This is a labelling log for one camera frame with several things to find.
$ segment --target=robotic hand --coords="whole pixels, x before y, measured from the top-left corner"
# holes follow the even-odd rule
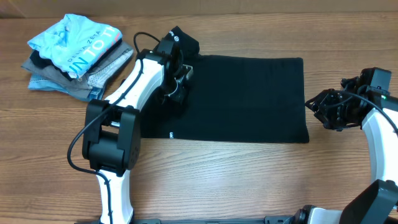
[[[163,222],[158,219],[134,220],[130,203],[129,175],[138,159],[141,138],[139,112],[151,95],[158,97],[160,102],[181,104],[193,68],[183,64],[182,51],[172,41],[158,40],[154,50],[140,52],[135,41],[138,34],[149,35],[137,33],[134,36],[137,50],[134,70],[105,101],[92,100],[88,104],[85,127],[68,150],[69,164],[78,171],[97,175],[99,181],[103,212],[100,220],[91,224]],[[395,125],[398,124],[398,99],[389,96],[390,79],[391,72],[368,68],[360,77],[343,79],[343,90],[324,90],[305,104],[325,128],[341,131],[361,126],[368,139],[374,182],[343,211],[306,205],[294,216],[166,223],[348,224],[384,223],[385,220],[386,223],[398,223],[388,217],[398,202],[398,129]],[[117,127],[119,133],[103,131],[102,126]],[[73,145],[83,134],[82,153],[90,161],[92,170],[77,167],[71,160]]]

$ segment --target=gray folded garment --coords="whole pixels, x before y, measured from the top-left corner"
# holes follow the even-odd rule
[[[92,89],[105,88],[106,81],[111,78],[116,71],[122,67],[132,56],[133,49],[126,42],[122,41],[120,44],[98,61],[95,66],[91,67],[85,75],[81,78],[73,79],[72,81],[65,78],[61,71],[53,65],[40,68],[34,65],[33,61],[28,58],[23,64],[22,68],[33,74],[40,75],[41,79],[48,80],[61,86],[66,93],[79,99],[88,98]],[[29,85],[31,90],[49,90],[51,85],[41,83],[40,88],[37,85]]]

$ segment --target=clothing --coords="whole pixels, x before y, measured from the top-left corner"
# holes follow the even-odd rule
[[[66,14],[58,23],[28,41],[40,57],[50,59],[71,78],[82,77],[119,39],[117,28],[85,16]]]
[[[86,75],[72,81],[64,77],[62,72],[53,65],[44,64],[45,67],[38,67],[37,63],[33,63],[32,57],[27,59],[22,68],[35,74],[28,86],[30,90],[62,90],[61,92],[79,100],[89,101],[102,98],[106,82],[127,64],[132,57],[132,53],[132,47],[121,41],[112,50],[104,54],[101,60],[87,71]]]
[[[178,27],[165,39],[179,43],[193,67],[189,94],[182,110],[153,94],[141,111],[142,137],[309,142],[301,58],[202,56]]]

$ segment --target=wooden surface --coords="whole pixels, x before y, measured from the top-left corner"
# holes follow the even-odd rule
[[[375,66],[393,72],[391,92],[398,95],[398,13],[93,19],[118,27],[130,44],[138,31],[162,37],[178,25],[202,54],[302,57],[306,99]],[[96,177],[73,170],[66,158],[86,103],[29,91],[30,75],[20,68],[30,53],[26,42],[57,21],[0,20],[0,223],[73,223],[101,214]],[[155,44],[145,37],[138,43]],[[343,209],[370,184],[366,138],[359,129],[325,130],[309,110],[307,126],[309,144],[143,139],[131,174],[137,218],[261,218],[294,214],[305,204]],[[81,141],[73,160],[88,167]]]
[[[8,6],[1,12],[2,6]],[[0,0],[0,16],[63,18],[86,16],[209,15],[281,12],[391,12],[396,0]]]

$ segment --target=black t-shirt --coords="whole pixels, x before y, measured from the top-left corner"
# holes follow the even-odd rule
[[[150,97],[141,113],[143,138],[235,142],[309,142],[303,60],[199,55],[199,43],[175,27],[193,67],[182,108]]]

